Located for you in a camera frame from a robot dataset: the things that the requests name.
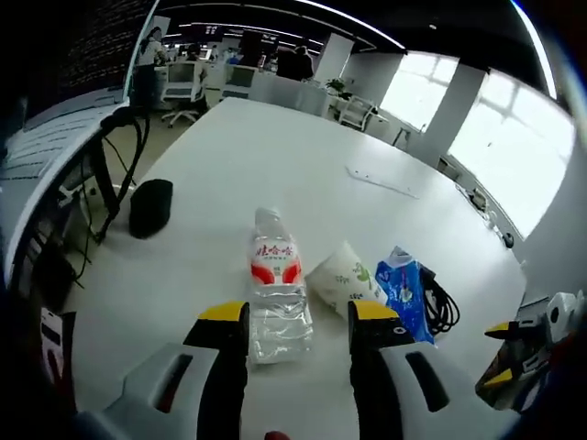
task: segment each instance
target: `desk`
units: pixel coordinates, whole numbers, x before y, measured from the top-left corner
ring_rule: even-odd
[[[401,177],[419,200],[351,179],[345,166]],[[169,224],[148,240],[111,225],[83,277],[73,339],[78,406],[113,401],[122,379],[167,342],[181,343],[205,308],[246,298],[247,246],[258,206],[275,206],[306,273],[347,239],[374,269],[399,245],[437,272],[461,309],[438,347],[477,379],[513,319],[525,280],[511,251],[454,182],[397,148],[323,118],[226,99],[191,126],[145,180],[173,181]],[[347,326],[312,296],[315,349],[304,363],[249,374],[243,439],[359,438]]]
[[[38,203],[66,164],[100,129],[100,123],[129,101],[55,117],[6,142],[0,169],[0,248],[6,285],[12,277],[20,240]]]

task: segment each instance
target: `ceiling light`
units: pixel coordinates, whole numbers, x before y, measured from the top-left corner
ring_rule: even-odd
[[[548,87],[548,94],[552,99],[556,100],[557,88],[554,85],[554,75],[552,74],[552,69],[548,63],[547,52],[544,50],[544,46],[542,45],[542,41],[540,41],[540,37],[538,36],[536,28],[532,24],[530,18],[526,15],[526,12],[524,12],[514,0],[510,0],[510,2],[512,2],[512,5],[514,5],[515,11],[520,16],[520,18],[522,18],[522,22],[524,22],[524,26],[526,26],[526,30],[528,31],[528,34],[530,34],[530,38],[534,44],[534,49],[536,49],[536,53],[540,61],[540,66],[544,72],[544,78],[546,79]]]
[[[225,23],[200,23],[200,22],[193,22],[193,23],[190,23],[189,25],[180,25],[180,26],[181,27],[185,27],[185,26],[191,26],[191,25],[224,26],[224,27],[227,27],[227,28],[243,28],[243,29],[264,30],[266,32],[272,32],[272,33],[275,33],[275,34],[287,35],[288,37],[294,37],[295,39],[303,39],[304,38],[304,37],[301,37],[299,35],[289,34],[287,32],[281,32],[280,30],[267,29],[266,27],[247,26],[247,25],[227,25]]]
[[[328,12],[332,12],[333,14],[337,14],[341,17],[345,17],[348,20],[354,21],[355,23],[375,32],[376,34],[380,35],[381,37],[387,39],[388,41],[391,41],[395,46],[397,46],[400,49],[405,50],[405,46],[398,43],[396,40],[394,40],[393,38],[391,38],[389,35],[384,34],[383,32],[381,32],[379,29],[377,29],[376,27],[373,27],[371,25],[368,25],[367,23],[360,21],[358,18],[355,18],[354,16],[350,16],[349,14],[345,14],[344,12],[338,11],[337,9],[334,9],[332,7],[329,6],[325,6],[325,5],[320,5],[319,3],[316,2],[311,2],[310,0],[294,0],[296,2],[299,3],[304,3],[305,5],[310,5],[310,6],[315,6],[315,7],[319,7],[320,9],[324,9],[325,11]]]

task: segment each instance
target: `white pillar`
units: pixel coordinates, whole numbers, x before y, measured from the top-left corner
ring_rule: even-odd
[[[322,53],[315,66],[314,79],[325,83],[333,78],[339,78],[350,56],[354,41],[330,34],[328,43],[322,48]]]

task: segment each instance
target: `white paper bag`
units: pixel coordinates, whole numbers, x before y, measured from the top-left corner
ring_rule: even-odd
[[[387,303],[387,295],[365,269],[348,242],[320,263],[305,281],[345,320],[349,319],[349,301],[371,300]]]

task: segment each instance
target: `person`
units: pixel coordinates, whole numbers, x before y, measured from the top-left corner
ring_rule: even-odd
[[[277,76],[290,80],[309,80],[314,76],[312,59],[305,46],[295,50],[280,50],[277,55]]]
[[[277,53],[277,76],[295,79],[295,52],[293,50],[284,49]]]
[[[212,46],[212,53],[210,54],[210,61],[218,61],[218,46]]]
[[[208,76],[208,69],[206,63],[200,59],[200,52],[202,47],[197,44],[190,44],[187,48],[187,61],[195,61],[195,68],[197,72],[195,75],[200,79],[200,92],[196,96],[193,103],[189,103],[189,109],[196,110],[200,116],[209,110],[208,102],[205,100],[204,79]]]
[[[309,80],[314,76],[314,67],[312,66],[312,59],[308,55],[308,48],[306,46],[300,46],[295,48],[296,55],[296,69],[299,80]]]
[[[134,75],[134,105],[151,108],[155,98],[155,64],[165,62],[167,55],[161,44],[161,28],[154,27],[140,41],[137,68]]]

